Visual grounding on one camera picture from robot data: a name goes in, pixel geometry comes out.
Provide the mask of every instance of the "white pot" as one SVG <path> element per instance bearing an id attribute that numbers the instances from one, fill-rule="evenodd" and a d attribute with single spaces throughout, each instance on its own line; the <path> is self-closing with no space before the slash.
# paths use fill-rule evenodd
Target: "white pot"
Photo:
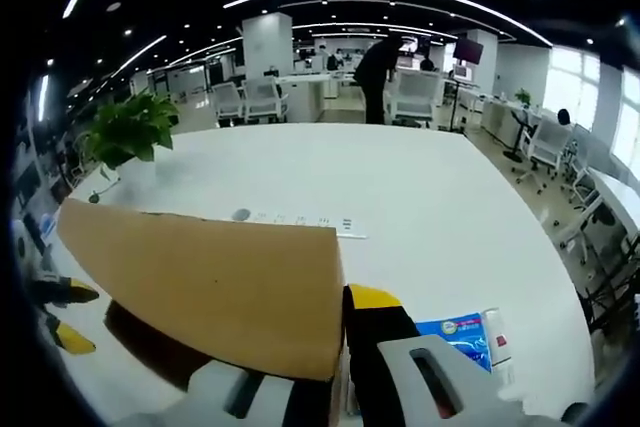
<path id="1" fill-rule="evenodd" d="M 122 186 L 127 190 L 141 192 L 151 189 L 156 184 L 155 162 L 143 162 L 134 157 L 116 167 Z"/>

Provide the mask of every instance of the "cardboard flap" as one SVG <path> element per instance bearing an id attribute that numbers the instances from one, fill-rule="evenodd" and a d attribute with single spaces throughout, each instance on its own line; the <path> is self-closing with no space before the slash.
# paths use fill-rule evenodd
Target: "cardboard flap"
<path id="1" fill-rule="evenodd" d="M 272 375 L 334 375 L 343 287 L 334 229 L 67 199 L 58 234 L 114 300 L 177 341 Z"/>

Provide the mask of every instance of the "floor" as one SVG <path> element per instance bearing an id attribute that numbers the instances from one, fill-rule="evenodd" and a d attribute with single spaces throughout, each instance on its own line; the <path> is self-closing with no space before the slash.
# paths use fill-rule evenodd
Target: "floor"
<path id="1" fill-rule="evenodd" d="M 206 94 L 200 94 L 188 99 L 184 104 L 179 104 L 178 110 L 180 111 L 181 122 L 174 127 L 174 133 L 194 132 L 218 127 L 215 114 L 211 108 L 211 99 Z M 435 119 L 430 128 L 437 130 L 439 127 L 448 126 L 451 119 L 451 110 L 451 107 L 437 108 Z M 518 174 L 511 171 L 514 163 L 503 155 L 503 151 L 506 149 L 505 146 L 480 128 L 480 114 L 469 115 L 464 109 L 457 110 L 456 125 L 463 123 L 466 126 L 466 137 L 478 150 L 486 155 L 512 184 L 552 239 L 563 225 L 566 225 L 579 215 L 579 212 L 574 210 L 574 206 L 569 204 L 566 192 L 563 192 L 560 188 L 563 182 L 561 177 L 552 180 L 544 169 L 539 170 L 538 175 L 543 179 L 543 182 L 548 184 L 548 187 L 541 194 L 537 194 L 537 187 L 531 179 L 517 184 L 515 179 Z M 341 87 L 337 99 L 326 101 L 326 109 L 318 122 L 364 123 L 364 101 L 359 88 Z M 554 226 L 554 221 L 556 220 L 559 223 L 558 226 Z M 566 249 L 558 249 L 558 252 L 576 289 L 581 293 L 585 293 L 585 289 L 592 290 L 599 285 L 600 274 L 592 257 L 589 258 L 586 265 L 580 264 L 579 250 L 576 245 L 570 243 Z M 597 382 L 600 383 L 607 376 L 612 366 L 617 363 L 620 358 L 620 352 L 616 350 L 614 345 L 610 345 L 600 338 L 592 337 L 592 344 L 596 362 L 596 378 Z"/>

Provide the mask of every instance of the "green leaves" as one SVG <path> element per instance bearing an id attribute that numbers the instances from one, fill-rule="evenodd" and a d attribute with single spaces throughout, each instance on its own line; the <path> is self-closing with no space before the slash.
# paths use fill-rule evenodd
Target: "green leaves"
<path id="1" fill-rule="evenodd" d="M 145 92 L 105 105 L 90 128 L 87 155 L 112 170 L 133 157 L 152 162 L 154 145 L 173 149 L 169 118 L 175 115 L 178 109 L 168 98 Z"/>

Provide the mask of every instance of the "blue package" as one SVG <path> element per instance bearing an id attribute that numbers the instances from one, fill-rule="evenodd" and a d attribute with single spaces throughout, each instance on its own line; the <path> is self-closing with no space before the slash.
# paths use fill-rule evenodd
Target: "blue package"
<path id="1" fill-rule="evenodd" d="M 491 372 L 491 353 L 480 314 L 416 323 L 420 335 L 439 335 L 460 352 Z"/>

